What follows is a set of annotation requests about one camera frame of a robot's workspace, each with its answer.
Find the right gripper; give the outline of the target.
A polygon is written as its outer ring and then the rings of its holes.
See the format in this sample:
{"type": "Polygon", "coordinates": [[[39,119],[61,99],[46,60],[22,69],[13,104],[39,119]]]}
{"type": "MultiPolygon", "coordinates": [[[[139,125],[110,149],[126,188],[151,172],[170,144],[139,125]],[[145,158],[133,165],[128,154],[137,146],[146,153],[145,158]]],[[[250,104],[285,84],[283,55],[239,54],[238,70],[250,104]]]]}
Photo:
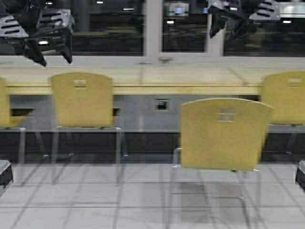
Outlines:
{"type": "Polygon", "coordinates": [[[226,20],[227,40],[232,41],[247,33],[249,21],[281,19],[279,5],[275,0],[209,0],[207,6],[212,16],[210,38],[225,28],[226,20]]]}

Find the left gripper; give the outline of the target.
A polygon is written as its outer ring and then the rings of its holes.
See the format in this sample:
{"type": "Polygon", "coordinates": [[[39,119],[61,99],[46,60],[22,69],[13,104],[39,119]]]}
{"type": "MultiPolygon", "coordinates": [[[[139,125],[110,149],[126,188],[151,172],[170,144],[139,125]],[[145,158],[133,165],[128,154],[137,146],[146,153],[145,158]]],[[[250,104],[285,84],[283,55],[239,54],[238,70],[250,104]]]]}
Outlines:
{"type": "Polygon", "coordinates": [[[47,66],[38,43],[33,39],[57,37],[56,50],[68,64],[72,63],[74,18],[69,7],[49,4],[47,0],[2,0],[0,10],[0,38],[24,40],[24,57],[47,66]]]}

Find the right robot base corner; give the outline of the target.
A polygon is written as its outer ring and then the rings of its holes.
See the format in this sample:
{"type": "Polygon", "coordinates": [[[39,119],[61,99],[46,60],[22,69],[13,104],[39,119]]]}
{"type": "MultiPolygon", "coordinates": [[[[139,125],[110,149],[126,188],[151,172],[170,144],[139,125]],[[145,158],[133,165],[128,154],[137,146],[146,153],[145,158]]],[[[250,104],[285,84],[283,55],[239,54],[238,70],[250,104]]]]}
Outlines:
{"type": "Polygon", "coordinates": [[[303,191],[305,191],[305,161],[304,160],[301,160],[298,162],[295,182],[303,191]]]}

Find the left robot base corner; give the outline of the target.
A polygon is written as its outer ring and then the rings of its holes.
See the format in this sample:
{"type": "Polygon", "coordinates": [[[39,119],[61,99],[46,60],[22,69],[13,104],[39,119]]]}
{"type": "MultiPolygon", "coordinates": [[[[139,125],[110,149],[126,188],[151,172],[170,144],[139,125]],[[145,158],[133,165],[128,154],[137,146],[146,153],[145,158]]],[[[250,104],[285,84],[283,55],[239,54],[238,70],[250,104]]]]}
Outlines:
{"type": "Polygon", "coordinates": [[[14,182],[12,164],[8,160],[0,160],[0,187],[6,190],[14,182]]]}

